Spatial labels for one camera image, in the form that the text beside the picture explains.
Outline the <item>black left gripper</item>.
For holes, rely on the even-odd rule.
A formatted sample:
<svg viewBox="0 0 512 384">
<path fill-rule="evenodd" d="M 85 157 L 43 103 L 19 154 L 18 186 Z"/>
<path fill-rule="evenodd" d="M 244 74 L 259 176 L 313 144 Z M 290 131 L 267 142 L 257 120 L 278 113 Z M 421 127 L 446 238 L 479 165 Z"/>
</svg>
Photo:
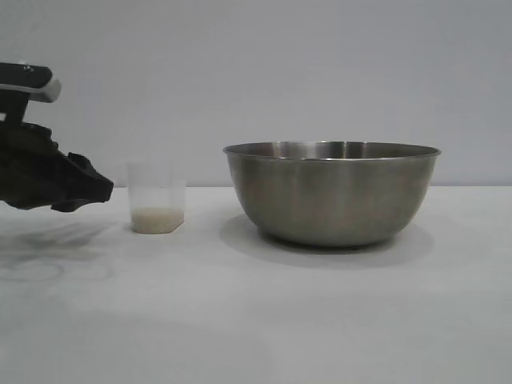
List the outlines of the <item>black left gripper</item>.
<svg viewBox="0 0 512 384">
<path fill-rule="evenodd" d="M 113 182 L 87 157 L 61 152 L 51 129 L 24 122 L 27 105 L 26 99 L 1 100 L 1 200 L 19 210 L 59 212 L 109 201 Z"/>
</svg>

